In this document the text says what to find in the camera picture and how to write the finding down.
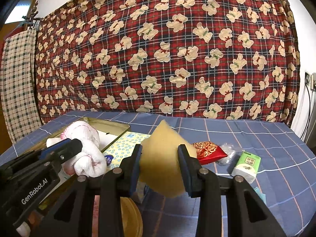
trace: sponge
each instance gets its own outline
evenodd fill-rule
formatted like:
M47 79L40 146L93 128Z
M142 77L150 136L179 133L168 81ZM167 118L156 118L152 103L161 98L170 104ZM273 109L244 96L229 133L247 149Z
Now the sponge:
M191 157L196 158L196 149L169 127L166 121L141 142L139 180L154 191L174 198L185 192L178 161L178 146L185 144Z

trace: blue circle pattern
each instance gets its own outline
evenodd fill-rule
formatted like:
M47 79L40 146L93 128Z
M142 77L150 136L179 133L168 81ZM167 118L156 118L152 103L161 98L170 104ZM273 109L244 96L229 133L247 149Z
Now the blue circle pattern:
M112 163L109 165L110 169L119 167L122 158L130 157L136 144L140 144L142 140L148 138L149 134L141 134L134 132L126 132L114 144L112 144L104 155L111 154L114 156Z

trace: red satin pouch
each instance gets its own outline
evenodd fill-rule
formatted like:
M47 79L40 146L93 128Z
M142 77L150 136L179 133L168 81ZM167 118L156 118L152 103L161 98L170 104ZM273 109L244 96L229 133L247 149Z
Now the red satin pouch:
M201 165L206 165L227 157L227 154L221 147L210 141L196 142L192 145L197 150L197 159Z

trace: plaid fabric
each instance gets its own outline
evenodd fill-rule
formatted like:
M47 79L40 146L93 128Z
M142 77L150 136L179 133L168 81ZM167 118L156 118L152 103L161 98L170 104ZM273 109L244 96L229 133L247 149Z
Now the plaid fabric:
M6 39L4 44L0 92L12 143L41 126L33 91L35 40L36 30L30 29Z
M152 134L160 121L165 119L189 143L230 143L260 156L257 178L251 186L260 188L266 194L267 206L287 236L300 233L316 211L316 157L291 129L279 122L190 119L148 113L72 111L17 142L0 156L0 165L81 117L127 123L131 126L131 131L143 134ZM225 177L229 177L231 173L231 166L211 163L204 167ZM187 194L167 199L150 192L139 207L143 218L143 237L194 237L199 202L198 198L191 199ZM227 237L225 199L222 199L222 211L222 236Z
M70 110L283 121L299 90L287 0L71 0L41 21L44 122Z

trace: screw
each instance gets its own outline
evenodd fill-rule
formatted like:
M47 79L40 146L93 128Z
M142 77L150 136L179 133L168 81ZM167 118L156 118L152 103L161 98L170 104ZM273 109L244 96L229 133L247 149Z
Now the screw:
M236 176L235 176L235 180L236 180L238 183L241 183L241 182L244 180L244 178L243 178L242 176L240 176L240 175L236 175Z
M80 175L80 176L78 176L77 180L78 180L78 182L84 182L86 180L86 176Z
M120 167L116 167L115 169L113 169L113 173L114 174L121 174L122 173L122 169Z
M200 168L199 172L203 175L208 174L209 170L207 168Z

